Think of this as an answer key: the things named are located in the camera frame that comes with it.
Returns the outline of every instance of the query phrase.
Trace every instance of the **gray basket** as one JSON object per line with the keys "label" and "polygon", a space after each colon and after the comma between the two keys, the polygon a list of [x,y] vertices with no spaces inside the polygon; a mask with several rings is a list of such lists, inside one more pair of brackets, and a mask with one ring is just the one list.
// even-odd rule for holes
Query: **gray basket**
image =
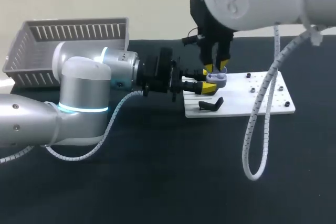
{"label": "gray basket", "polygon": [[60,41],[101,40],[127,50],[128,19],[35,20],[24,22],[9,49],[3,72],[20,87],[56,87],[52,56]]}

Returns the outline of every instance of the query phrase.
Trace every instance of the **white spiral cable wrap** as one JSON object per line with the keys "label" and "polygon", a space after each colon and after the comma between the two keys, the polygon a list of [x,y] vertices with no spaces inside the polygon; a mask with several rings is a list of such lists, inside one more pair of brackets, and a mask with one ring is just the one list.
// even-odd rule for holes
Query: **white spiral cable wrap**
{"label": "white spiral cable wrap", "polygon": [[112,127],[112,124],[114,123],[114,120],[116,119],[117,117],[117,114],[120,110],[120,108],[122,107],[122,105],[125,103],[125,101],[128,99],[128,98],[131,98],[135,95],[142,95],[142,91],[136,91],[136,92],[132,92],[132,93],[129,93],[128,95],[126,95],[117,105],[116,109],[114,110],[113,114],[112,114],[112,118],[105,130],[105,134],[104,134],[104,137],[103,139],[95,146],[95,148],[93,150],[91,150],[89,153],[83,155],[83,156],[80,156],[80,157],[66,157],[66,156],[62,156],[60,154],[58,154],[57,152],[55,152],[51,147],[46,147],[47,151],[61,159],[61,160],[65,160],[65,161],[81,161],[81,160],[84,160],[90,156],[92,156],[94,153],[97,152],[97,150],[101,147],[101,145],[104,143],[104,141],[106,140],[107,136],[109,135],[109,132],[110,132],[110,129]]}
{"label": "white spiral cable wrap", "polygon": [[18,159],[19,157],[22,157],[23,155],[26,155],[28,152],[30,152],[34,147],[33,146],[28,146],[24,148],[22,151],[19,151],[18,153],[15,153],[11,156],[0,158],[0,164],[7,163],[9,161],[13,161],[15,159]]}
{"label": "white spiral cable wrap", "polygon": [[[326,26],[315,26],[313,27],[314,32],[320,32],[323,31],[325,29],[327,29]],[[276,80],[276,76],[277,76],[277,72],[278,69],[280,68],[280,66],[282,65],[283,61],[290,55],[290,53],[292,51],[294,51],[301,43],[303,43],[306,39],[310,38],[312,34],[312,30],[307,30],[304,33],[302,33],[301,35],[299,35],[298,37],[296,37],[295,39],[293,39],[284,49],[283,51],[279,54],[279,56],[274,60],[274,62],[272,63],[270,69],[268,70],[263,83],[260,87],[260,90],[258,92],[255,104],[253,106],[253,110],[252,110],[252,114],[250,116],[250,119],[248,121],[248,125],[247,125],[247,129],[246,129],[246,133],[245,133],[245,138],[244,138],[244,144],[243,144],[243,151],[242,151],[242,161],[243,161],[243,168],[244,168],[244,172],[245,175],[247,176],[248,179],[250,180],[257,180],[261,177],[261,175],[263,174],[265,167],[266,167],[266,161],[267,161],[267,154],[268,154],[268,140],[269,140],[269,112],[270,112],[270,107],[271,107],[271,103],[272,100],[271,97],[273,96],[273,94],[271,93],[272,91],[272,87],[273,87],[273,92],[274,92],[274,88],[275,88],[275,80]],[[257,117],[258,117],[258,113],[261,107],[261,103],[263,102],[264,96],[266,94],[266,91],[269,87],[269,84],[272,81],[272,85],[270,88],[270,94],[269,94],[269,99],[267,102],[267,110],[266,110],[266,116],[265,116],[265,131],[264,131],[264,149],[263,149],[263,155],[261,158],[261,164],[260,167],[257,171],[256,174],[252,174],[251,170],[249,168],[249,160],[248,160],[248,153],[249,153],[249,148],[250,148],[250,144],[251,144],[251,138],[252,138],[252,134],[253,134],[253,130],[254,130],[254,126],[256,124],[257,121]]]}

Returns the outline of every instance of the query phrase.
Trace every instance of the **black table surface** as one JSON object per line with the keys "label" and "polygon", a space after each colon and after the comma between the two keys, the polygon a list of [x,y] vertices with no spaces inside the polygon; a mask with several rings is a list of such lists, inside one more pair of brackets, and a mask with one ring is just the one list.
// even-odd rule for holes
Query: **black table surface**
{"label": "black table surface", "polygon": [[[287,44],[290,38],[283,38]],[[308,42],[280,69],[296,112],[271,117],[269,157],[257,182],[243,172],[241,152],[248,117],[187,119],[183,97],[134,97],[121,109],[107,141],[91,159],[60,161],[41,147],[0,166],[0,223],[335,223],[335,36],[321,47]],[[161,46],[192,68],[196,46],[177,40],[131,41],[140,57]],[[228,71],[268,69],[272,38],[238,38]],[[58,102],[58,90],[20,90]],[[113,110],[125,93],[112,92]],[[263,117],[250,151],[261,159]],[[64,155],[87,147],[55,147]],[[0,150],[1,156],[15,150]]]}

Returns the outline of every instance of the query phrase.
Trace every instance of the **white plate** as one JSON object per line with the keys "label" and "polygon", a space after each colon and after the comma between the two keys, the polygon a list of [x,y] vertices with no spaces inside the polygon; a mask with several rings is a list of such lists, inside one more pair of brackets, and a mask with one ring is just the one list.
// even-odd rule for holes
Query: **white plate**
{"label": "white plate", "polygon": [[[216,118],[229,116],[250,116],[256,100],[256,96],[267,72],[251,73],[251,78],[246,78],[247,73],[229,73],[227,75],[226,87],[219,89],[214,96],[195,95],[194,93],[183,91],[184,110],[187,118]],[[183,77],[183,81],[194,81],[193,79]],[[269,89],[262,102],[259,115],[266,113],[266,104]],[[198,102],[204,101],[216,103],[218,98],[223,97],[224,103],[216,111],[199,110]],[[290,102],[289,107],[285,107],[286,102]],[[283,80],[281,72],[278,74],[276,89],[274,92],[271,114],[292,114],[295,112],[295,106],[290,97],[289,91]]]}

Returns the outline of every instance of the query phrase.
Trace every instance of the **robotic arm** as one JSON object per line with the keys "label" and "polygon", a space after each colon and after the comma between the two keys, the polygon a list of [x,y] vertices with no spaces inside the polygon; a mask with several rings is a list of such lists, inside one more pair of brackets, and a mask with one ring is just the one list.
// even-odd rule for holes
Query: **robotic arm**
{"label": "robotic arm", "polygon": [[[335,0],[191,0],[191,14],[198,35],[183,39],[201,48],[208,72],[221,71],[230,58],[229,48],[237,30],[274,24],[336,25]],[[212,47],[218,43],[217,59]],[[53,73],[61,83],[60,103],[37,102],[18,95],[0,96],[1,146],[92,145],[103,139],[110,89],[131,91],[138,87],[171,92],[182,90],[211,94],[217,86],[182,82],[184,73],[172,52],[162,49],[155,58],[139,60],[135,52],[118,51],[83,41],[60,43],[54,52]]]}

